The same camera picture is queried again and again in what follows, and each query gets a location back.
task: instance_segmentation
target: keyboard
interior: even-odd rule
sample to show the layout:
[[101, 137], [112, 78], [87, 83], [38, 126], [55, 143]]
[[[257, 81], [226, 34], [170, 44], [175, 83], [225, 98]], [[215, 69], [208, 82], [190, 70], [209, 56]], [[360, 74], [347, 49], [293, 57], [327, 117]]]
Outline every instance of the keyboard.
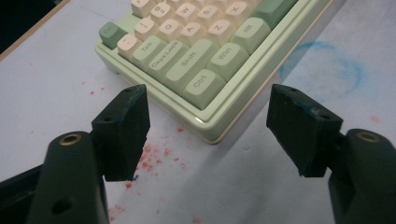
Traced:
[[132, 0], [99, 30], [107, 67], [209, 144], [269, 85], [332, 0]]

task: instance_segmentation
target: dark floor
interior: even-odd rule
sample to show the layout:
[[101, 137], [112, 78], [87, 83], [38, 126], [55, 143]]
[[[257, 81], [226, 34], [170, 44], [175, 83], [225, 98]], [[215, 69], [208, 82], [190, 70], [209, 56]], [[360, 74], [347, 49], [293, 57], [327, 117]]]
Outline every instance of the dark floor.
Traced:
[[0, 53], [61, 2], [59, 0], [0, 0]]

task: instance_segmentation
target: light green keycap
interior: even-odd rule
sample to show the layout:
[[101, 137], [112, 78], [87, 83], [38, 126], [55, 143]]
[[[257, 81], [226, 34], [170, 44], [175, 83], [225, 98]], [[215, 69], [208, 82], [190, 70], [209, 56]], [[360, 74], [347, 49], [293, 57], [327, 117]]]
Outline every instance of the light green keycap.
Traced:
[[166, 73], [163, 85], [181, 95], [186, 85], [202, 69], [206, 68], [219, 47], [208, 39], [196, 42]]
[[297, 0], [262, 0], [253, 17], [262, 18], [273, 30], [296, 2]]
[[235, 43], [226, 43], [212, 57], [207, 69], [229, 81], [248, 59], [248, 53]]
[[102, 39], [102, 43], [110, 49], [114, 49], [117, 46], [117, 42], [119, 42], [119, 40], [121, 40], [126, 34], [128, 33], [111, 21], [108, 21], [99, 30], [99, 36]]
[[180, 41], [171, 41], [151, 63], [149, 63], [148, 74], [159, 82], [163, 82], [166, 72], [188, 49], [189, 47]]
[[224, 87], [225, 81], [216, 73], [203, 69], [187, 84], [183, 98], [203, 110]]
[[166, 46], [166, 42], [155, 35], [151, 35], [143, 44], [134, 51], [132, 63], [147, 72], [149, 63]]
[[270, 33], [270, 26], [264, 20], [249, 18], [233, 34], [231, 42], [244, 48], [248, 54], [252, 54]]

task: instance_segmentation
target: blue stain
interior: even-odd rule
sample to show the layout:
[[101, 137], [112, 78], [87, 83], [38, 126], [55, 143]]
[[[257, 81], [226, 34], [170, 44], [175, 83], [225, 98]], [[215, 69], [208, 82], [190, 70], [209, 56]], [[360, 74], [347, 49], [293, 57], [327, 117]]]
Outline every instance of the blue stain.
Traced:
[[364, 73], [359, 63], [322, 41], [298, 46], [279, 69], [280, 78], [285, 80], [293, 69], [294, 74], [287, 82], [308, 91], [320, 102], [352, 93], [361, 84]]

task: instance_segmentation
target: white tabletop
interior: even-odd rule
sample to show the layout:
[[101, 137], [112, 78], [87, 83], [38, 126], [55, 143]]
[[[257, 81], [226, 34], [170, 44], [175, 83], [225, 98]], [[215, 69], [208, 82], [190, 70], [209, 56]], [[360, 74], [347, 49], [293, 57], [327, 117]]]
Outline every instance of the white tabletop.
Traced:
[[[0, 181], [41, 164], [53, 138], [89, 132], [129, 86], [93, 50], [100, 27], [129, 8], [129, 0], [71, 0], [0, 62]], [[280, 75], [343, 118], [342, 133], [363, 128], [394, 144], [395, 39], [395, 1], [347, 0]], [[112, 223], [334, 223], [330, 171], [299, 177], [265, 126], [267, 110], [246, 113], [211, 146], [149, 103], [146, 165], [132, 186], [106, 184]]]

